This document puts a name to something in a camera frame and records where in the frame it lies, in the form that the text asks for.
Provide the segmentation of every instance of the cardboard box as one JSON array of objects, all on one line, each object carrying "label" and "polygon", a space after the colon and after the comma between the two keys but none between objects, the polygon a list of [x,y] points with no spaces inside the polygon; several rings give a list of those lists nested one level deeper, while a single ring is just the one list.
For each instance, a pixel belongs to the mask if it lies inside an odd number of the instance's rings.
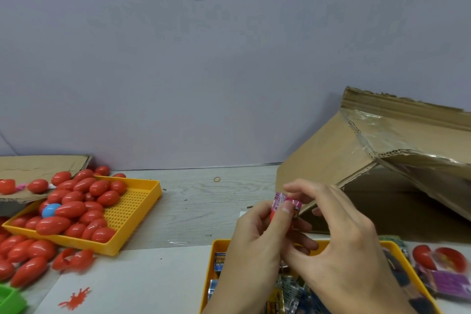
[{"label": "cardboard box", "polygon": [[[70,171],[72,176],[85,169],[91,160],[89,155],[31,155],[0,157],[0,179],[14,179],[16,185],[28,184],[34,179],[51,181],[59,171]],[[47,197],[46,194],[33,194],[27,189],[11,195],[1,195],[0,201],[30,202]]]},{"label": "cardboard box", "polygon": [[[337,114],[280,165],[276,190],[297,178],[344,188],[380,235],[471,242],[471,113],[347,87]],[[328,233],[313,207],[301,217]]]}]

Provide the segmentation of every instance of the white wall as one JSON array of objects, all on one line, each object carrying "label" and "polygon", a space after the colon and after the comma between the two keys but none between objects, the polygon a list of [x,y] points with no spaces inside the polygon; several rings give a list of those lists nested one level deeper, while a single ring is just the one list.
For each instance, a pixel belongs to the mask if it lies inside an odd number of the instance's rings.
[{"label": "white wall", "polygon": [[346,85],[471,110],[471,0],[0,0],[0,132],[115,169],[281,161]]}]

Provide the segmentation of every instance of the human hand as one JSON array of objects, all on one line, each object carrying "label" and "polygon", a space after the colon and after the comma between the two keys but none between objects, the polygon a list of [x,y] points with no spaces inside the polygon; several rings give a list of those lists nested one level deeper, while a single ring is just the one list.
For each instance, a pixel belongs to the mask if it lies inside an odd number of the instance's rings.
[{"label": "human hand", "polygon": [[[305,234],[290,230],[291,201],[283,202],[270,222],[271,204],[261,202],[237,221],[218,285],[204,314],[259,314],[275,286],[285,238],[300,245],[297,250],[304,253],[318,248]],[[293,226],[311,230],[301,219],[294,220]]]},{"label": "human hand", "polygon": [[381,249],[373,222],[337,186],[296,180],[284,186],[291,198],[317,201],[313,214],[324,216],[331,240],[309,257],[285,241],[283,260],[333,314],[415,313],[397,284]]}]

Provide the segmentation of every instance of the green plastic tray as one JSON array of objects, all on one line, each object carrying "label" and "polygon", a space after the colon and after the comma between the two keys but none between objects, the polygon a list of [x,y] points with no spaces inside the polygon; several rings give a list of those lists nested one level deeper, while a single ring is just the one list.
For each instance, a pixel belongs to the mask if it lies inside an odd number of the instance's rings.
[{"label": "green plastic tray", "polygon": [[0,284],[0,313],[18,314],[27,307],[26,300],[15,288]]}]

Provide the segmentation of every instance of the yellow tray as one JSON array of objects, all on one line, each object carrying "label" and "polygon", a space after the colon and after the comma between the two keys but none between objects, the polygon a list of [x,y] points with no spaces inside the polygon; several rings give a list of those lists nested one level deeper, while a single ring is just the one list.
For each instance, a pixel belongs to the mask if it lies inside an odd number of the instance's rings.
[{"label": "yellow tray", "polygon": [[160,198],[162,195],[162,189],[157,180],[128,179],[110,176],[95,176],[95,179],[109,181],[121,180],[128,186],[126,192],[121,195],[119,203],[113,207],[105,209],[105,220],[108,222],[108,226],[116,231],[116,234],[107,243],[99,243],[61,235],[41,236],[34,230],[10,225],[10,223],[18,216],[38,209],[44,199],[38,200],[27,206],[23,211],[6,221],[3,224],[3,227],[12,234],[23,234],[29,238],[37,239],[46,238],[65,247],[91,249],[96,253],[109,256],[117,255],[120,248],[131,236],[139,222],[141,222],[157,199]]},{"label": "yellow tray", "polygon": [[[208,261],[208,270],[206,272],[206,282],[204,284],[203,296],[201,297],[200,314],[203,312],[204,307],[208,303],[209,282],[211,281],[211,279],[218,279],[218,276],[216,272],[214,271],[214,254],[216,252],[226,252],[227,248],[229,247],[230,242],[231,240],[214,240],[214,242],[212,243],[211,254],[209,255],[209,261]],[[323,250],[325,250],[330,241],[329,240],[317,240],[317,242],[319,243],[319,249],[316,251],[311,251],[311,254],[310,254],[311,256],[316,256],[319,253],[321,253]],[[414,283],[415,287],[419,290],[419,292],[432,302],[433,306],[435,307],[436,314],[443,314],[437,302],[435,301],[435,299],[433,299],[433,297],[427,291],[427,288],[419,279],[419,276],[417,275],[415,270],[412,268],[411,264],[409,263],[407,258],[404,256],[404,254],[402,253],[398,245],[391,241],[380,241],[380,243],[381,243],[381,246],[388,249],[391,252],[391,254],[402,264],[404,270],[407,272],[407,275],[409,276],[409,279],[411,280],[412,283]]]}]

